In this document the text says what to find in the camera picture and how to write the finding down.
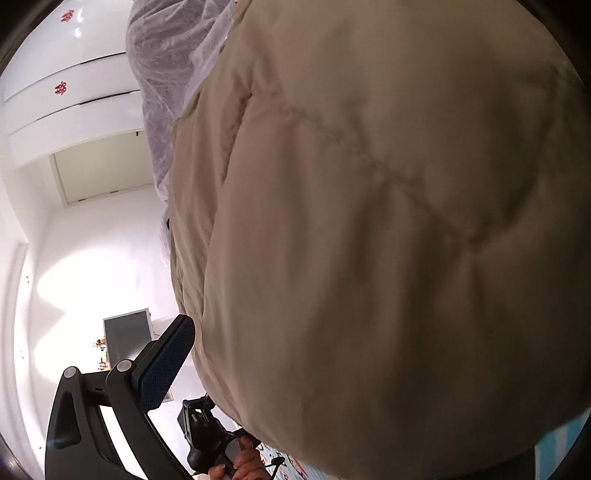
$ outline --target hand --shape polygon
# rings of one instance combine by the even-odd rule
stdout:
[[[265,464],[261,460],[261,454],[253,448],[252,442],[247,437],[240,439],[242,451],[234,460],[236,474],[232,480],[269,480],[271,476],[265,470]],[[209,470],[210,480],[222,480],[226,474],[224,465],[217,465]]]

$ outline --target white wall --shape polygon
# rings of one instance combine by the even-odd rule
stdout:
[[[59,207],[41,184],[41,163],[0,171],[0,429],[25,469],[41,475],[27,435],[33,420],[17,388],[28,382],[27,329],[31,283],[48,223]]]
[[[81,203],[52,221],[38,263],[30,316],[31,382],[41,431],[47,431],[64,369],[76,365],[84,372],[95,367],[91,345],[102,336],[103,318],[149,308],[154,330],[161,333],[176,317],[158,237],[163,210],[150,188]],[[175,401],[150,416],[184,462],[189,446],[176,417],[183,399],[203,394],[190,360],[171,392]],[[142,476],[112,415],[107,421],[124,465]],[[34,445],[40,462],[44,448]]]

